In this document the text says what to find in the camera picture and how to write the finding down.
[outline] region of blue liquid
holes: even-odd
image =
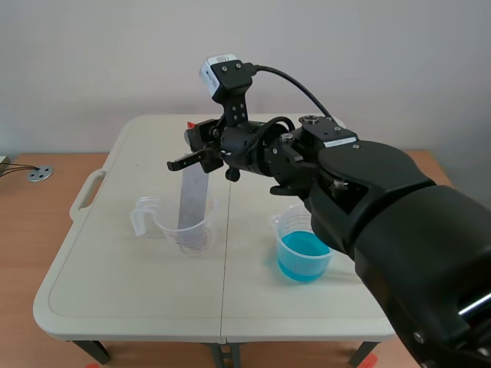
[[[329,253],[329,247],[310,232],[293,232],[286,235],[282,240],[288,248],[301,255],[319,256]],[[295,273],[292,269],[285,266],[281,262],[280,258],[284,258],[283,261],[285,261],[286,264],[290,264],[290,267],[295,265],[296,268],[302,269],[302,274]],[[320,271],[313,274],[308,274],[309,268],[311,268],[313,264],[316,265],[317,263],[319,263],[319,268],[317,269]],[[328,258],[312,260],[301,258],[291,253],[284,253],[282,257],[278,257],[278,265],[283,273],[289,278],[303,282],[313,281],[316,278],[321,277],[322,274],[324,274],[327,263]]]

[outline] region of clear measuring cup with blue liquid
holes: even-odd
[[[287,208],[272,219],[276,254],[282,272],[296,281],[313,281],[324,274],[332,251],[315,236],[311,215],[303,205]]]

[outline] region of wooden table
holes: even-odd
[[[431,153],[410,152],[421,170],[439,184],[450,185]],[[12,173],[0,178],[0,366],[10,367],[69,367],[85,366],[93,360],[85,356],[75,346],[51,339],[35,324],[32,316],[32,301],[53,258],[58,252],[71,219],[68,210],[87,176],[100,168],[106,154],[74,155],[24,155],[16,162],[28,165],[52,165],[54,175],[43,182],[28,182],[26,172]],[[281,343],[267,343],[269,347]],[[294,343],[289,344],[295,353]],[[352,349],[353,343],[302,343],[310,347],[305,354],[312,354],[313,360],[300,361],[302,364],[315,361],[316,365],[340,363],[336,354],[346,354],[346,347]],[[271,363],[271,358],[261,361],[257,353],[248,358],[251,350],[264,351],[264,344],[251,344],[243,352],[243,366],[261,366]],[[323,354],[316,349],[332,350]],[[177,350],[185,353],[175,354]],[[206,347],[187,343],[112,343],[109,352],[115,366],[213,366]],[[295,357],[285,354],[283,348],[278,356],[283,360],[276,364],[295,366]],[[415,362],[396,341],[384,343],[376,350],[381,362],[379,366],[414,367]]]

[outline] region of white table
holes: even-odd
[[[278,115],[251,115],[251,120]],[[294,121],[302,115],[288,114]],[[166,161],[189,152],[183,139],[187,121],[210,118],[216,116],[149,115],[124,127],[70,210],[74,223],[35,298],[38,325],[95,357],[102,354],[101,363],[104,348],[98,340],[241,343],[393,336],[345,256],[336,255],[329,272],[311,284],[290,281],[276,268],[269,218],[295,200],[269,195],[270,178],[244,172],[231,186],[225,168],[210,174],[220,202],[218,236],[204,256],[182,255],[160,236],[135,237],[129,219],[135,201],[178,185],[181,174],[167,171]],[[99,178],[104,181],[93,203],[83,208]]]

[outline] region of measuring cup handle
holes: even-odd
[[[147,232],[144,216],[146,213],[155,215],[159,200],[157,197],[142,197],[137,200],[136,208],[130,213],[131,223],[133,224],[133,230],[136,236],[141,236]]]

